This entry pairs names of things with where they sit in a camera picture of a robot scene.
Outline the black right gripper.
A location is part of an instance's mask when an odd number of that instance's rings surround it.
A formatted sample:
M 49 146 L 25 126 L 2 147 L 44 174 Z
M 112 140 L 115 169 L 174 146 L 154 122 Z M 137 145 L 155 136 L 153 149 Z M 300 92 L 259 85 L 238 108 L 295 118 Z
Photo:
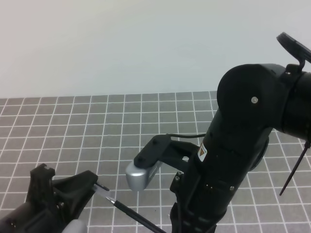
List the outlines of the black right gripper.
M 244 178 L 245 163 L 233 155 L 204 161 L 192 156 L 170 187 L 176 195 L 170 212 L 172 232 L 213 233 Z

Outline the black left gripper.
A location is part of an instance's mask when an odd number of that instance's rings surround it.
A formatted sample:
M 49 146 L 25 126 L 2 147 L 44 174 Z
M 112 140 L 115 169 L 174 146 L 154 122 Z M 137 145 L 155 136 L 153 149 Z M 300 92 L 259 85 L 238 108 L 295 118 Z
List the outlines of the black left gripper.
M 79 218 L 98 176 L 89 170 L 53 181 L 54 176 L 46 164 L 31 170 L 26 201 L 0 219 L 2 233 L 60 233 Z

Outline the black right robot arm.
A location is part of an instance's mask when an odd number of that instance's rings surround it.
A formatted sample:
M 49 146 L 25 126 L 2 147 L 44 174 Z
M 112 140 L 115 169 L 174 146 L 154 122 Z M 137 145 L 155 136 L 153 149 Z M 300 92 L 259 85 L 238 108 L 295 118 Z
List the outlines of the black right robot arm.
M 286 33 L 277 37 L 298 64 L 248 64 L 229 70 L 217 90 L 218 110 L 188 168 L 170 190 L 174 233 L 211 233 L 269 143 L 272 130 L 311 146 L 311 51 Z

